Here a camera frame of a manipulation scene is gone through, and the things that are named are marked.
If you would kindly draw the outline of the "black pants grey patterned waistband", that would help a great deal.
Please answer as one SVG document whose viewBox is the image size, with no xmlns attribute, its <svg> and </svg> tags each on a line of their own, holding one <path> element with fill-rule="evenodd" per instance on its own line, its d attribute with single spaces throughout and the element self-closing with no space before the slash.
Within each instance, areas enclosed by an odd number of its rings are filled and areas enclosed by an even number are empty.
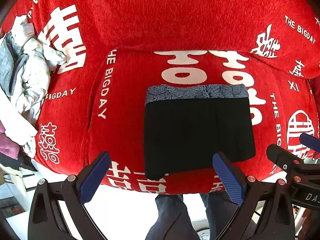
<svg viewBox="0 0 320 240">
<path fill-rule="evenodd" d="M 144 112 L 144 172 L 149 180 L 168 173 L 212 167 L 223 152 L 236 163 L 255 157 L 244 85 L 152 86 Z"/>
</svg>

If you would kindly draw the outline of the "pile of light clothes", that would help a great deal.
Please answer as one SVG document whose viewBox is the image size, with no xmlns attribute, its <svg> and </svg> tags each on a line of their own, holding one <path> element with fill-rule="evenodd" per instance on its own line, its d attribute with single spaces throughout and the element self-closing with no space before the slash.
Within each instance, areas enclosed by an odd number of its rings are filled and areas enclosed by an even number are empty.
<svg viewBox="0 0 320 240">
<path fill-rule="evenodd" d="M 17 16 L 1 38 L 1 165 L 35 171 L 35 125 L 51 72 L 67 62 L 64 53 L 36 38 L 27 16 Z"/>
</svg>

